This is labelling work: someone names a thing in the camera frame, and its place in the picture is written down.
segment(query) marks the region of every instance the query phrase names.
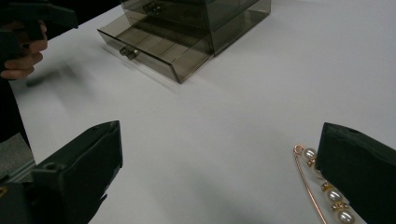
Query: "table surface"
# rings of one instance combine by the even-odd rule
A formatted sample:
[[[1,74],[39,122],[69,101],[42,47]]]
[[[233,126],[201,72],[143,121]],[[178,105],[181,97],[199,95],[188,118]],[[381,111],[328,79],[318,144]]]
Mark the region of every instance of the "table surface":
[[[51,39],[12,88],[36,162],[120,121],[124,166],[91,223],[319,223],[292,149],[317,148],[324,122],[396,148],[395,10],[273,0],[180,85],[105,43],[97,29],[118,6]]]

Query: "jewelry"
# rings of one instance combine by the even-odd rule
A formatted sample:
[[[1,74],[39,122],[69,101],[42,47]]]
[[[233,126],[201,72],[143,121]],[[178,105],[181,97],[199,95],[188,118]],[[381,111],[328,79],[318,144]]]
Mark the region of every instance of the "jewelry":
[[[317,201],[308,186],[308,183],[304,177],[304,173],[302,167],[299,162],[299,157],[303,157],[306,159],[306,164],[309,168],[314,172],[315,177],[318,179],[322,179],[324,183],[321,185],[321,190],[325,193],[327,199],[332,204],[331,209],[335,214],[336,220],[342,224],[352,224],[355,223],[356,218],[349,205],[344,202],[344,195],[331,183],[329,183],[323,176],[320,174],[320,171],[315,168],[315,162],[317,157],[317,152],[313,148],[305,148],[304,146],[297,145],[293,149],[294,159],[296,161],[297,169],[300,173],[301,179],[304,182],[304,186],[308,192],[309,197],[311,198],[312,203],[318,211],[318,214],[323,221],[324,224],[327,224],[325,217],[323,216],[322,211],[320,210]]]

